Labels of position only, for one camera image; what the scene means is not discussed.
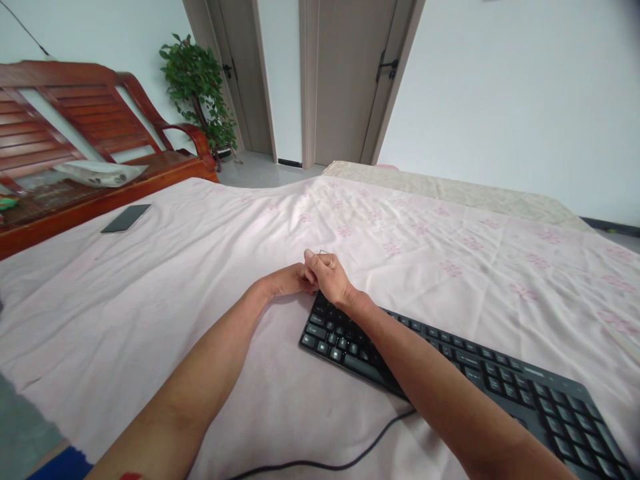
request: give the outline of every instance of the forearm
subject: forearm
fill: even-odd
[[[470,477],[574,479],[528,431],[368,295],[356,292],[339,307],[369,336],[416,410]]]
[[[270,298],[263,281],[254,283],[198,340],[88,478],[119,478],[126,472],[152,480],[185,478],[235,385]]]

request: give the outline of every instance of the potted plant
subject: potted plant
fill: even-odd
[[[184,40],[175,33],[173,36],[178,42],[164,44],[160,49],[160,56],[167,61],[160,69],[169,82],[167,91],[178,113],[202,128],[220,171],[219,158],[229,155],[231,148],[237,148],[233,132],[236,122],[227,111],[221,93],[222,68],[211,49],[204,50],[191,43],[191,35]]]

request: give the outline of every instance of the hand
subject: hand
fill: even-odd
[[[343,309],[352,302],[357,290],[347,278],[338,257],[333,253],[316,255],[306,249],[305,265],[313,272],[320,290],[332,304]]]
[[[296,263],[275,271],[262,278],[262,282],[272,297],[282,297],[300,291],[312,295],[320,288],[313,273],[304,263]]]

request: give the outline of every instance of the keyboard cable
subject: keyboard cable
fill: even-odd
[[[394,423],[396,423],[397,421],[400,421],[402,419],[405,419],[405,418],[413,415],[414,413],[415,413],[415,409],[412,409],[412,410],[409,410],[408,412],[403,413],[402,415],[398,415],[396,418],[392,419],[382,429],[382,432],[380,432],[380,435],[378,435],[378,437],[373,441],[373,443],[370,444],[370,446],[366,450],[364,450],[364,452],[362,452],[360,455],[358,455],[354,460],[350,461],[349,463],[345,463],[344,465],[325,465],[324,463],[314,462],[314,461],[311,461],[311,460],[295,460],[295,461],[291,461],[291,462],[287,462],[287,463],[282,463],[280,465],[265,465],[263,467],[254,468],[254,469],[248,470],[248,471],[246,471],[244,473],[241,473],[240,475],[236,475],[235,477],[232,477],[229,480],[241,480],[241,479],[245,479],[245,478],[251,477],[252,475],[256,475],[258,473],[284,470],[284,469],[288,469],[288,468],[291,468],[291,467],[298,467],[300,465],[305,465],[307,467],[314,467],[314,468],[330,470],[330,471],[341,471],[341,470],[350,469],[352,466],[354,466],[356,463],[358,463],[360,460],[362,460],[364,457],[366,457],[367,454],[371,450],[374,449],[374,447],[378,444],[380,439],[384,436],[384,434],[387,432],[387,430],[389,430],[389,428]]]

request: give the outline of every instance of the black keyboard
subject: black keyboard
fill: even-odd
[[[582,384],[385,311],[432,344],[470,382],[552,450],[578,478],[635,479]],[[407,399],[369,338],[320,292],[305,324],[300,345]]]

